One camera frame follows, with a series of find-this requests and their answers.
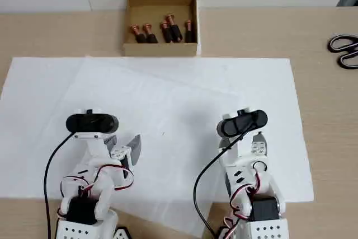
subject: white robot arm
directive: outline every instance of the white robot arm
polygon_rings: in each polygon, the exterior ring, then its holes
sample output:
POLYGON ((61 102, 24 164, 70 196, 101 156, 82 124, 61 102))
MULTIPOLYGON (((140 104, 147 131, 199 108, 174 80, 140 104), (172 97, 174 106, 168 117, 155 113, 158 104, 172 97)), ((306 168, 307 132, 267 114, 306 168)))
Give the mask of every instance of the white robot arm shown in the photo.
MULTIPOLYGON (((237 115, 224 115, 218 125, 222 137, 219 152, 237 137, 267 123, 261 110, 239 110, 237 115)), ((284 198, 270 174, 267 143, 261 132, 248 133, 220 158, 230 196, 231 214, 224 218, 219 239, 288 239, 284 198)))
POLYGON ((71 117, 67 128, 75 133, 75 139, 86 142, 87 149, 79 164, 61 181, 63 199, 58 210, 56 238, 130 238, 124 227, 116 231, 118 216, 110 209, 110 203, 115 191, 133 184, 133 166, 141 151, 140 136, 127 146, 118 146, 117 137, 112 135, 117 130, 115 117, 92 110, 71 117), (109 124, 116 126, 108 127, 110 132, 101 132, 109 124))

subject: black scissors handle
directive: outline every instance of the black scissors handle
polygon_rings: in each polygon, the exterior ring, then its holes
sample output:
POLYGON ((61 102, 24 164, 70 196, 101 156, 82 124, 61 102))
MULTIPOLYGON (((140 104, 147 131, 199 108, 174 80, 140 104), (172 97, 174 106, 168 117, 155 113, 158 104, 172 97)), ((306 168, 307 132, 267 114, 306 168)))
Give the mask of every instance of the black scissors handle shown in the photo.
POLYGON ((331 53, 341 53, 346 51, 347 54, 340 56, 337 59, 337 63, 340 67, 345 69, 358 69, 358 64, 346 64, 345 60, 358 56, 358 36, 341 34, 331 38, 327 44, 327 49, 331 53), (343 45, 340 47, 335 47, 334 43, 337 40, 348 40, 350 43, 348 45, 343 45))

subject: wooden table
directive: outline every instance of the wooden table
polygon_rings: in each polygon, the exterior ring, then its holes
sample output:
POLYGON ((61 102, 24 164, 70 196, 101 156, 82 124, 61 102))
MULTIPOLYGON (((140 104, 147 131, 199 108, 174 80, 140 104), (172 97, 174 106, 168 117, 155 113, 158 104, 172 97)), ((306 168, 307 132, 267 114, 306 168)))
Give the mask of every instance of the wooden table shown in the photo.
MULTIPOLYGON (((203 57, 291 59, 315 190, 314 203, 288 205, 292 239, 356 238, 358 71, 339 68, 326 41, 357 34, 357 19, 358 8, 200 12, 203 57)), ((0 15, 0 83, 12 57, 120 56, 123 21, 117 11, 0 15)), ((57 205, 51 202, 52 212, 57 205)), ((0 199, 0 208, 0 238, 46 238, 42 200, 0 199)), ((214 227, 226 210, 213 205, 214 227)), ((120 222, 134 239, 190 238, 127 214, 120 222)))

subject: white paper sheet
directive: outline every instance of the white paper sheet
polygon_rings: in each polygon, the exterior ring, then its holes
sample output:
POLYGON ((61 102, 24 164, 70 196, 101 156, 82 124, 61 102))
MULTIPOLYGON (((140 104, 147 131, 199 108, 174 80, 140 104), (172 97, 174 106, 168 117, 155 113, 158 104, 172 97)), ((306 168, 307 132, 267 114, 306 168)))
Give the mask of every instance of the white paper sheet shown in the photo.
MULTIPOLYGON (((0 196, 42 197, 44 166, 66 136, 67 116, 100 107, 123 123, 122 144, 136 133, 143 140, 135 185, 116 194, 113 206, 200 236, 203 226, 191 201, 194 179, 216 154, 221 115, 243 106, 269 116, 263 133, 284 197, 313 200, 288 59, 15 58, 0 101, 0 171, 9 175, 0 196)), ((50 197, 59 197, 60 179, 83 151, 74 141, 61 149, 49 175, 50 197)), ((218 165, 203 178, 204 215, 216 190, 215 200, 228 200, 223 182, 218 165)))

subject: open cardboard box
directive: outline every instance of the open cardboard box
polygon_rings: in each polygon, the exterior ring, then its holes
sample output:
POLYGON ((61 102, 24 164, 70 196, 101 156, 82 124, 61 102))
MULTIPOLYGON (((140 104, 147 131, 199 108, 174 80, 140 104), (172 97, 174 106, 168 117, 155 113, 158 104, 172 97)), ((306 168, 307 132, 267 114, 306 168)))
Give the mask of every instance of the open cardboard box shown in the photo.
POLYGON ((197 1, 196 0, 127 0, 126 33, 124 38, 124 54, 126 56, 148 57, 192 57, 197 52, 197 1), (185 36, 185 20, 193 24, 195 43, 165 43, 160 23, 169 13, 174 14, 174 21, 185 36), (138 44, 130 31, 130 26, 137 24, 140 32, 144 33, 144 24, 152 25, 157 44, 138 44))

